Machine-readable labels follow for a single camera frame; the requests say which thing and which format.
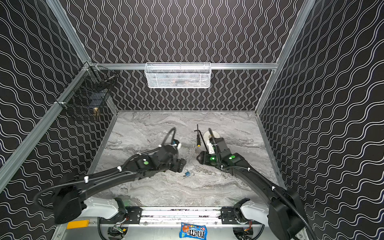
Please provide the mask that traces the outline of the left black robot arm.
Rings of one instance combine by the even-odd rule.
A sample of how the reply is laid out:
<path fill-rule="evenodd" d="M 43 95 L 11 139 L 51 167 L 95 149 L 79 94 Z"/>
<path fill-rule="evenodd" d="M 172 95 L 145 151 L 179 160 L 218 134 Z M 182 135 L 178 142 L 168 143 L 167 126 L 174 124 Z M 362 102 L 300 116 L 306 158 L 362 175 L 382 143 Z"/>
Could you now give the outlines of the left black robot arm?
<path fill-rule="evenodd" d="M 64 224 L 88 210 L 86 201 L 100 192 L 160 172 L 181 173 L 186 160 L 179 157 L 181 144 L 175 139 L 176 132 L 176 128 L 171 128 L 157 148 L 136 153 L 120 166 L 41 190 L 33 202 L 40 209 L 53 213 L 56 224 Z"/>

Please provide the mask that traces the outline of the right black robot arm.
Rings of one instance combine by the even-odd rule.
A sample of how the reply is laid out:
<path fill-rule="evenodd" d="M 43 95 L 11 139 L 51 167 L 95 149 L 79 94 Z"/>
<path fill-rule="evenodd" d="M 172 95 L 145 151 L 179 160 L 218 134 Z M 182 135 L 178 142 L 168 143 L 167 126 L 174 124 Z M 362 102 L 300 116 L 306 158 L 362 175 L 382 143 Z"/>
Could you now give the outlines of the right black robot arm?
<path fill-rule="evenodd" d="M 279 240 L 294 239 L 302 229 L 307 229 L 311 240 L 317 238 L 297 192 L 286 190 L 267 179 L 243 156 L 232 153 L 224 138 L 215 134 L 212 129 L 201 137 L 206 149 L 198 155 L 198 162 L 240 179 L 265 203 L 263 207 L 249 199 L 239 201 L 234 207 L 237 221 L 261 223 L 269 227 Z"/>

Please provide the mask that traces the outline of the black hex key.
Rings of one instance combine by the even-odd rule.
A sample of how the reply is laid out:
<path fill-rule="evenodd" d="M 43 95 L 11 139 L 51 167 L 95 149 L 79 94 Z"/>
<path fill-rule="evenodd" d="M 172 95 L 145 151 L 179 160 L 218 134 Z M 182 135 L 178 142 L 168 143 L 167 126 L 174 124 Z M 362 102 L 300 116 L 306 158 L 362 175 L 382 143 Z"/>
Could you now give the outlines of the black hex key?
<path fill-rule="evenodd" d="M 205 147 L 205 149 L 206 149 L 206 152 L 208 152 L 208 147 L 207 147 L 207 144 L 204 142 L 204 140 L 203 140 L 203 134 L 202 134 L 202 132 L 201 132 L 201 142 L 204 144 L 204 147 Z"/>

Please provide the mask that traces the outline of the black yellow screwdriver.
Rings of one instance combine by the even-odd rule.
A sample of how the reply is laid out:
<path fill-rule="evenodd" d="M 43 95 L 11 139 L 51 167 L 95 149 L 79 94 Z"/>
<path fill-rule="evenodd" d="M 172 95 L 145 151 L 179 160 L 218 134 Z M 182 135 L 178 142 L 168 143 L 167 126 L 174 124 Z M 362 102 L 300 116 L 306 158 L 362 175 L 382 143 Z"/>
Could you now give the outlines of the black yellow screwdriver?
<path fill-rule="evenodd" d="M 200 147 L 202 142 L 201 142 L 201 131 L 199 130 L 199 125 L 197 125 L 197 129 L 195 130 L 197 132 L 197 147 Z"/>

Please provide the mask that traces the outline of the white tape roll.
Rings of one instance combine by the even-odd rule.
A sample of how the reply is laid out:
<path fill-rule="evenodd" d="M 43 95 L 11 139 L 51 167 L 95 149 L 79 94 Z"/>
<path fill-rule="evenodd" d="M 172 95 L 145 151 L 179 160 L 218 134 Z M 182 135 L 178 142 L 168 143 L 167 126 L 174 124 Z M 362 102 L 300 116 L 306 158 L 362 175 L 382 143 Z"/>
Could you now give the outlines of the white tape roll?
<path fill-rule="evenodd" d="M 206 144 L 208 144 L 210 142 L 210 139 L 212 138 L 212 134 L 209 132 L 209 131 L 206 131 L 204 134 L 203 134 L 203 140 Z"/>

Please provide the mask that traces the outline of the blue candy bag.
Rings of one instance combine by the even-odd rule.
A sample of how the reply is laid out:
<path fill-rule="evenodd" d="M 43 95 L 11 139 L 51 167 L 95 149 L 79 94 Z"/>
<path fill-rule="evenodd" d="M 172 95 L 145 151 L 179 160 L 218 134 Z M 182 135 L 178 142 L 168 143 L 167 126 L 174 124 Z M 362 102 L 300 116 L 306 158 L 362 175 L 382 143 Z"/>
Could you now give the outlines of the blue candy bag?
<path fill-rule="evenodd" d="M 181 223 L 180 238 L 192 238 L 196 240 L 206 240 L 208 231 L 206 226 Z"/>

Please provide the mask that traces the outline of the white mesh basket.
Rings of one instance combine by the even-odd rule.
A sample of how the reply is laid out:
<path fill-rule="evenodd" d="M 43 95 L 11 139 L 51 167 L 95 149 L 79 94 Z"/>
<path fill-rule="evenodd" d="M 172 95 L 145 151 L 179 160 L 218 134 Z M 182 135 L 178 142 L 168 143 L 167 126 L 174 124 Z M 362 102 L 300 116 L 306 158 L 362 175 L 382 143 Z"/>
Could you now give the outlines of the white mesh basket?
<path fill-rule="evenodd" d="M 207 89 L 212 66 L 209 62 L 148 62 L 145 77 L 153 89 Z"/>

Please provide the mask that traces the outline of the brass padlock in basket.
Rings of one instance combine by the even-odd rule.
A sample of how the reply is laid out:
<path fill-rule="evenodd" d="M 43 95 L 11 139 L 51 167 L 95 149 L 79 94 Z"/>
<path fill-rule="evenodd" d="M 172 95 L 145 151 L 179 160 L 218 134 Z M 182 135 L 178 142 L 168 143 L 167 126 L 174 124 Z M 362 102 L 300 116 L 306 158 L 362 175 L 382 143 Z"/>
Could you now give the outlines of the brass padlock in basket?
<path fill-rule="evenodd" d="M 100 110 L 99 110 L 99 108 L 97 108 L 97 107 L 93 108 L 93 116 L 94 116 L 95 119 L 100 117 Z"/>

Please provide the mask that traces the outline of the yellow block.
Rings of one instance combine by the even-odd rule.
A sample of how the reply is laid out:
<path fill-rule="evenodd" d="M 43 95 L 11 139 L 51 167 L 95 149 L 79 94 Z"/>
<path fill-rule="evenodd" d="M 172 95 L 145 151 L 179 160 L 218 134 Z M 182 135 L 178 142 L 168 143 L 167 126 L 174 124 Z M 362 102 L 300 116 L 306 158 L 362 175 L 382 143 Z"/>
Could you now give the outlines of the yellow block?
<path fill-rule="evenodd" d="M 72 221 L 68 223 L 66 229 L 72 230 L 72 229 L 87 228 L 89 224 L 90 224 L 90 220 Z"/>

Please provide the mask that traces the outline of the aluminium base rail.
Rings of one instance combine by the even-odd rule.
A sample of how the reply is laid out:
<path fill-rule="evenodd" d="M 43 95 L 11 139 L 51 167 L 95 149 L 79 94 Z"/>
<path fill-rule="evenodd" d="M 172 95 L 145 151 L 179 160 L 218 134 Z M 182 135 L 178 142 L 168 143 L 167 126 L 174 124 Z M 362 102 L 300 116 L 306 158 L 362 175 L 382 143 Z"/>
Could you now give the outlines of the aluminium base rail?
<path fill-rule="evenodd" d="M 86 211 L 76 220 L 89 220 L 95 225 L 135 227 L 174 227 L 181 223 L 205 225 L 207 227 L 245 227 L 251 222 L 266 227 L 276 227 L 278 215 L 264 205 L 246 202 L 241 207 L 126 207 L 120 214 L 108 210 Z"/>

